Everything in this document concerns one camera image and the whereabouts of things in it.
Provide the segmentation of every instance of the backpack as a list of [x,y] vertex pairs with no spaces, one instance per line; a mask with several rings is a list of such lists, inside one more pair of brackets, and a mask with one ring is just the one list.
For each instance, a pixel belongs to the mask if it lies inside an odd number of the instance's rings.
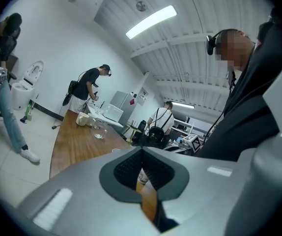
[[63,103],[62,103],[63,106],[65,106],[69,103],[74,90],[77,88],[78,83],[79,83],[79,81],[71,81],[70,82],[70,85],[68,87],[68,92],[67,92],[66,97],[64,98]]
[[156,120],[157,120],[157,114],[159,112],[159,109],[157,109],[156,111],[156,118],[155,118],[155,124],[154,124],[154,127],[151,127],[150,130],[149,130],[149,134],[148,134],[148,137],[149,137],[149,140],[155,144],[157,143],[160,143],[162,141],[162,139],[164,138],[164,130],[163,130],[163,127],[166,125],[166,123],[168,122],[168,120],[170,119],[171,115],[168,117],[168,119],[165,121],[165,123],[163,124],[162,127],[157,127],[156,126]]

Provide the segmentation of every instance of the clear plastic container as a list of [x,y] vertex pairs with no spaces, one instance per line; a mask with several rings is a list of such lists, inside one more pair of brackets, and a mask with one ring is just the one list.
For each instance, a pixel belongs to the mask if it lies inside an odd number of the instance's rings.
[[103,139],[107,133],[107,124],[100,120],[96,120],[94,123],[94,136],[98,139]]

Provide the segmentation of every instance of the ceiling light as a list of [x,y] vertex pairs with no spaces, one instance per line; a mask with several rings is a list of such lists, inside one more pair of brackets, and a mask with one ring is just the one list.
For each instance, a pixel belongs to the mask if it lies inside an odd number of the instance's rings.
[[175,106],[179,106],[179,107],[195,108],[195,107],[192,106],[192,105],[186,105],[186,104],[182,104],[182,103],[178,103],[178,102],[173,102],[172,104],[175,105]]
[[171,18],[173,16],[176,16],[177,12],[175,11],[174,7],[172,5],[169,5],[152,15],[148,16],[146,19],[143,19],[140,23],[138,23],[136,26],[132,27],[131,30],[129,30],[126,35],[129,39],[132,39],[133,37],[137,36],[139,33],[143,32],[144,30],[148,29],[149,27],[167,19]]

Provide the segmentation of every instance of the white toilet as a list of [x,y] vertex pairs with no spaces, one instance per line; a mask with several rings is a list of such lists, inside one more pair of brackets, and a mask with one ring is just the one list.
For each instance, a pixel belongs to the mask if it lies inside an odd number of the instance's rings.
[[24,109],[33,97],[37,80],[43,71],[44,63],[37,61],[24,73],[22,80],[13,83],[11,88],[12,103],[15,110]]

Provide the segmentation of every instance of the white shirt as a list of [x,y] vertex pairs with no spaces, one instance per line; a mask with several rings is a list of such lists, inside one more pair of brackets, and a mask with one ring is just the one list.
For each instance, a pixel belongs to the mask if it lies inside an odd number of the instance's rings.
[[[150,128],[155,126],[155,119],[156,119],[156,111],[154,112],[154,114],[150,117],[151,119],[153,119],[152,123],[150,124]],[[166,108],[159,108],[159,111],[157,113],[157,121],[156,121],[156,126],[159,128],[162,128],[162,126],[164,125],[165,121],[168,120],[168,122],[166,122],[165,126],[163,127],[164,133],[168,130],[171,129],[172,126],[174,125],[174,116],[172,115],[170,110],[166,111]]]

